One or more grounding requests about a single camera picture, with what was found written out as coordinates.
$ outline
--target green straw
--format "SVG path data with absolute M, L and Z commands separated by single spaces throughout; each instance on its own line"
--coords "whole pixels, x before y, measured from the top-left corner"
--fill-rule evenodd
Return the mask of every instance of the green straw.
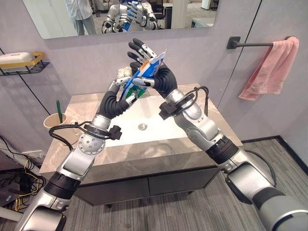
M 60 119 L 60 124 L 63 123 L 63 117 L 62 117 L 62 112 L 61 112 L 61 106 L 60 106 L 60 101 L 57 100 L 57 111 Z

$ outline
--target mirror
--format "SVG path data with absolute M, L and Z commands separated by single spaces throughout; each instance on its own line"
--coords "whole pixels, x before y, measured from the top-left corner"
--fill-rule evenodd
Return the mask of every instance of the mirror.
M 213 26 L 219 0 L 23 0 L 43 39 Z

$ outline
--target black towel bar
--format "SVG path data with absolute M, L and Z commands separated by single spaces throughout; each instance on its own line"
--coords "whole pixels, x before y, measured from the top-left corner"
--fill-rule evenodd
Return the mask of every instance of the black towel bar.
M 274 44 L 270 43 L 240 43 L 240 36 L 231 36 L 229 38 L 227 49 L 235 49 L 237 47 L 272 47 Z

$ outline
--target blue toothpaste tube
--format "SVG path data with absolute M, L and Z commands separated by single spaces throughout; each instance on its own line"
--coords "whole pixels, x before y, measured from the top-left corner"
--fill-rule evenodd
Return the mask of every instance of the blue toothpaste tube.
M 139 4 L 138 1 L 131 1 L 131 3 L 132 3 L 134 6 L 137 6 L 137 5 Z M 130 23 L 125 23 L 124 26 L 123 26 L 123 29 L 126 30 L 126 31 L 128 31 L 129 27 L 130 27 Z
M 133 75 L 133 78 L 138 78 L 138 77 L 153 78 L 157 73 L 160 64 L 164 60 L 165 54 L 166 51 L 156 56 L 155 58 L 148 59 Z M 126 86 L 124 87 L 121 99 L 126 99 L 133 92 L 137 92 L 139 98 L 142 96 L 142 94 L 145 93 L 146 89 L 147 89 L 146 87 L 140 87 L 134 85 L 131 79 L 130 81 L 127 82 Z

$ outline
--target white soap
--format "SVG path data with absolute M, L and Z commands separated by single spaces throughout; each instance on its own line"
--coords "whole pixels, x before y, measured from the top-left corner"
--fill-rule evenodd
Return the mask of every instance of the white soap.
M 32 61 L 34 57 L 28 52 L 19 52 L 19 53 L 10 53 L 10 54 L 3 54 L 0 55 L 0 64 L 14 64 L 14 63 L 24 63 Z M 3 68 L 4 72 L 15 72 L 15 71 L 26 71 L 25 66 L 21 67 L 10 67 L 10 68 Z

